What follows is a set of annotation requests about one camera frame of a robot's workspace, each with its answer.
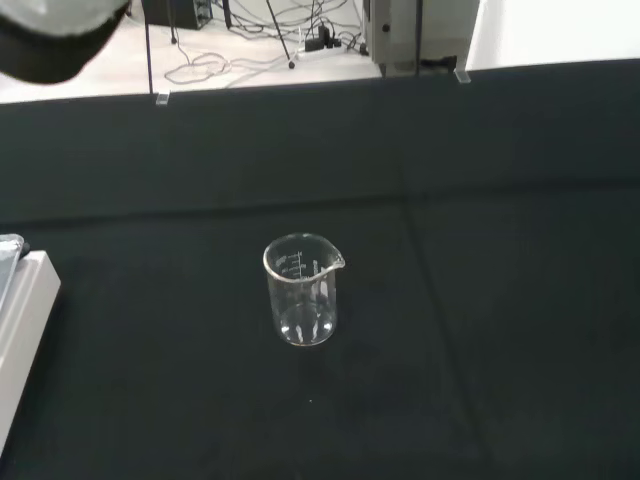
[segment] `black table surface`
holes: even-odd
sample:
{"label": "black table surface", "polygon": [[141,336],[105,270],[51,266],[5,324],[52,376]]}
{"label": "black table surface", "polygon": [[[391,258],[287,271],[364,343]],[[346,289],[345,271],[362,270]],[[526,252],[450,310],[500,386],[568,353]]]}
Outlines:
{"label": "black table surface", "polygon": [[[639,74],[0,107],[2,230],[62,280],[0,479],[638,478]],[[347,261],[308,349],[293,231]]]}

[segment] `beaker rim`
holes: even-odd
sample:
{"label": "beaker rim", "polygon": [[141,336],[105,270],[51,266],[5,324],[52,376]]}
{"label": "beaker rim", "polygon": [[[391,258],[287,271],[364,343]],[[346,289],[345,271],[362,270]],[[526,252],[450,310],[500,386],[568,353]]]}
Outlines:
{"label": "beaker rim", "polygon": [[[308,278],[286,278],[286,277],[283,277],[282,275],[280,275],[279,273],[276,273],[271,268],[271,266],[269,265],[269,261],[267,260],[267,255],[269,254],[269,251],[272,248],[280,245],[281,243],[286,242],[287,240],[291,240],[292,238],[313,238],[314,240],[318,240],[320,242],[326,243],[329,248],[332,248],[335,251],[336,256],[338,257],[338,261],[337,262],[333,262],[333,264],[331,264],[329,267],[325,268],[323,271],[318,272],[313,277],[308,277]],[[311,282],[315,282],[319,278],[322,278],[325,275],[327,275],[328,273],[333,272],[334,270],[338,270],[339,268],[344,268],[346,266],[346,262],[344,261],[344,258],[342,257],[342,254],[340,253],[340,250],[338,250],[335,247],[335,245],[333,243],[331,243],[329,240],[324,238],[322,235],[317,235],[315,233],[300,233],[300,232],[290,233],[289,235],[285,235],[284,237],[276,238],[273,242],[271,242],[269,244],[269,246],[267,248],[265,248],[265,250],[264,250],[264,254],[262,255],[262,263],[264,264],[264,269],[267,271],[267,273],[269,275],[271,275],[276,280],[279,280],[279,281],[285,282],[285,283],[311,283]]]}

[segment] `white box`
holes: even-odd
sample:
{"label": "white box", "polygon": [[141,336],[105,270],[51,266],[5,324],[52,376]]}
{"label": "white box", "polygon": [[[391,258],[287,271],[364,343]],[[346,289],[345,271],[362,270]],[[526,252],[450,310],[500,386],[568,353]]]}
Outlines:
{"label": "white box", "polygon": [[0,455],[59,289],[46,252],[18,262],[0,311]]}

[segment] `white cable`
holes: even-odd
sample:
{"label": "white cable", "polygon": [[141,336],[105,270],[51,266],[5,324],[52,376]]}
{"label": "white cable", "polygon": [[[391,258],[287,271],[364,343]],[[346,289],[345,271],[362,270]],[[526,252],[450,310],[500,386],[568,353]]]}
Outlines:
{"label": "white cable", "polygon": [[[285,58],[283,62],[278,62],[278,63],[274,63],[273,65],[268,66],[267,68],[263,68],[261,70],[257,70],[253,73],[249,73],[247,75],[243,75],[242,77],[236,78],[235,80],[233,80],[232,82],[228,83],[224,88],[231,88],[234,85],[238,85],[246,80],[249,80],[250,78],[255,78],[258,75],[261,75],[265,72],[268,72],[270,70],[273,70],[275,67],[280,67],[282,65],[288,65],[290,61],[293,60],[297,60],[298,59],[298,54],[300,52],[300,49],[302,47],[303,44],[303,38],[302,38],[302,29],[300,27],[298,27],[298,48],[296,48],[296,50],[294,51],[293,55],[291,56],[291,59]],[[274,59],[274,61],[281,59],[282,56],[279,56],[278,58]]]}

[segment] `glass beaker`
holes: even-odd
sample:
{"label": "glass beaker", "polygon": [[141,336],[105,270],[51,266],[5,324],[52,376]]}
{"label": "glass beaker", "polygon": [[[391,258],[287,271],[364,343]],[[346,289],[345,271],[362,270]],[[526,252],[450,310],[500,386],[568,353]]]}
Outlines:
{"label": "glass beaker", "polygon": [[292,233],[264,251],[276,331],[297,346],[317,345],[331,336],[338,320],[335,271],[342,254],[327,239]]}

